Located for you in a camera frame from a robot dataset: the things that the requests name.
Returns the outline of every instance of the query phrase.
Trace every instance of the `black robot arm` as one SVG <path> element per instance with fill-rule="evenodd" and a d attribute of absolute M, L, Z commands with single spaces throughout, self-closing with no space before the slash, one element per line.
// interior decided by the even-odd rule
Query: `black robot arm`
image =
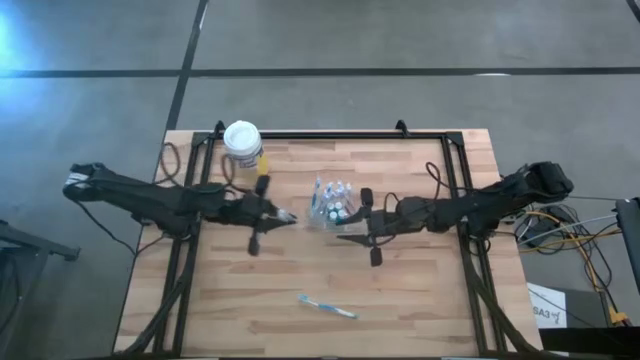
<path fill-rule="evenodd" d="M 466 218 L 467 234 L 471 238 L 486 238 L 498 227 L 500 219 L 521 210 L 533 202 L 552 203 L 566 198 L 573 190 L 558 164 L 540 162 L 525 165 L 517 172 L 483 189 L 469 189 L 457 199 L 405 197 L 394 212 L 371 210 L 371 189 L 361 191 L 362 207 L 353 216 L 337 224 L 367 221 L 368 234 L 340 236 L 372 247 L 372 265 L 382 263 L 378 237 L 419 232 L 443 233 Z"/>
<path fill-rule="evenodd" d="M 119 175 L 103 164 L 73 165 L 64 195 L 74 202 L 104 201 L 131 213 L 146 225 L 155 223 L 174 238 L 191 234 L 197 216 L 209 222 L 248 226 L 254 229 L 249 252 L 257 255 L 257 234 L 294 224 L 295 216 L 265 199 L 268 176 L 258 178 L 255 191 L 226 199 L 227 184 L 209 183 L 191 187 L 162 187 Z"/>

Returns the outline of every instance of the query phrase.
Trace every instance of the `wooden table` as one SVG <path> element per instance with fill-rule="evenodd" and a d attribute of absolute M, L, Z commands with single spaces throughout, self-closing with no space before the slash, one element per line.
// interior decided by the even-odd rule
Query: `wooden table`
<path fill-rule="evenodd" d="M 473 184 L 484 187 L 499 180 L 488 131 L 462 132 Z M 179 148 L 182 177 L 192 134 L 166 135 L 166 141 Z M 262 236 L 257 258 L 247 254 L 249 228 L 203 224 L 183 356 L 477 354 L 455 230 L 398 236 L 383 247 L 384 264 L 371 268 L 367 249 L 330 233 L 309 231 L 305 221 L 316 175 L 348 181 L 356 188 L 371 187 L 374 208 L 382 206 L 387 192 L 432 197 L 435 182 L 427 175 L 425 162 L 436 163 L 447 181 L 438 142 L 265 140 L 264 150 L 272 178 L 268 197 L 301 221 Z M 217 141 L 215 181 L 222 181 L 223 153 L 222 141 Z M 170 154 L 165 157 L 170 167 L 175 166 Z M 440 194 L 447 197 L 448 191 Z M 140 246 L 158 235 L 153 227 L 145 229 Z M 137 259 L 116 350 L 126 348 L 157 310 L 170 246 L 170 241 L 160 242 Z M 492 239 L 490 261 L 500 305 L 527 340 L 541 348 L 512 237 Z M 360 319 L 302 305 L 297 300 L 301 293 L 357 313 Z M 175 314 L 169 318 L 167 339 L 173 337 L 174 324 Z M 485 328 L 490 335 L 489 321 Z"/>

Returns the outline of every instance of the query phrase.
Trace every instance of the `wooden tabletop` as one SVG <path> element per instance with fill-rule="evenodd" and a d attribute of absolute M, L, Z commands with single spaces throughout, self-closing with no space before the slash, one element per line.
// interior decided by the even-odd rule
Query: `wooden tabletop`
<path fill-rule="evenodd" d="M 488 131 L 461 131 L 473 184 L 483 187 L 499 180 Z M 180 152 L 180 180 L 192 134 L 193 131 L 169 131 L 166 135 L 166 141 L 177 145 Z M 263 235 L 259 257 L 247 254 L 249 228 L 203 224 L 183 356 L 477 354 L 455 230 L 398 236 L 383 247 L 384 264 L 371 268 L 367 249 L 337 240 L 331 233 L 311 231 L 306 221 L 318 175 L 324 181 L 350 182 L 356 189 L 372 188 L 374 209 L 382 207 L 388 192 L 395 192 L 398 197 L 432 197 L 435 182 L 427 175 L 425 162 L 438 165 L 447 181 L 438 141 L 263 143 L 271 175 L 268 197 L 277 206 L 297 214 L 301 221 Z M 222 181 L 223 153 L 222 141 L 217 141 L 211 177 L 214 181 Z M 165 157 L 169 167 L 175 166 L 170 154 Z M 236 181 L 248 185 L 244 178 Z M 446 189 L 440 194 L 448 197 Z M 156 228 L 146 228 L 140 246 L 158 236 Z M 170 241 L 163 240 L 138 257 L 116 350 L 131 344 L 158 309 L 170 247 Z M 527 340 L 540 348 L 513 238 L 492 238 L 489 258 L 500 306 Z M 298 294 L 354 312 L 360 318 L 352 320 L 305 306 L 298 302 Z M 169 339 L 173 338 L 175 308 L 169 319 L 166 347 L 170 347 Z M 488 320 L 485 328 L 491 337 Z"/>

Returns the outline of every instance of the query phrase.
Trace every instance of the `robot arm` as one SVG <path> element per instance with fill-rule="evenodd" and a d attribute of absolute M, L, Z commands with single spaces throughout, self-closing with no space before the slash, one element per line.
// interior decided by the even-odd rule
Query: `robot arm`
<path fill-rule="evenodd" d="M 372 249 L 372 266 L 382 263 L 376 238 L 414 233 L 426 228 L 443 233 L 466 217 L 467 234 L 471 238 L 486 238 L 498 227 L 500 219 L 527 205 L 553 203 L 566 198 L 573 190 L 558 164 L 540 162 L 522 167 L 501 181 L 483 189 L 470 190 L 456 199 L 405 197 L 394 212 L 372 211 L 371 189 L 361 191 L 362 207 L 338 225 L 367 221 L 367 235 L 340 236 Z"/>
<path fill-rule="evenodd" d="M 196 215 L 209 222 L 254 229 L 249 252 L 258 255 L 258 233 L 294 224 L 295 216 L 265 199 L 269 177 L 261 176 L 254 192 L 226 199 L 226 184 L 161 187 L 119 175 L 100 163 L 71 167 L 63 193 L 74 202 L 104 201 L 131 213 L 143 225 L 155 223 L 174 238 L 191 235 Z"/>

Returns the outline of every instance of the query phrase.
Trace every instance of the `gray floor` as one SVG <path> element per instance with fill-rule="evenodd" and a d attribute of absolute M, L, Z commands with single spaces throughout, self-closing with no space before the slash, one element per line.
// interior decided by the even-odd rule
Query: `gray floor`
<path fill-rule="evenodd" d="M 197 0 L 0 0 L 0 70 L 177 69 Z M 212 0 L 194 68 L 640 66 L 624 1 Z M 61 187 L 74 162 L 151 179 L 177 79 L 0 80 L 0 218 L 82 247 L 52 259 L 16 358 L 110 351 L 131 256 Z M 179 129 L 245 119 L 264 129 L 489 128 L 500 170 L 559 162 L 575 194 L 633 197 L 640 76 L 191 79 Z M 570 201 L 583 218 L 612 204 Z M 122 211 L 95 215 L 135 244 Z M 618 305 L 640 322 L 621 237 L 603 240 Z M 522 257 L 530 281 L 588 290 L 578 253 Z"/>

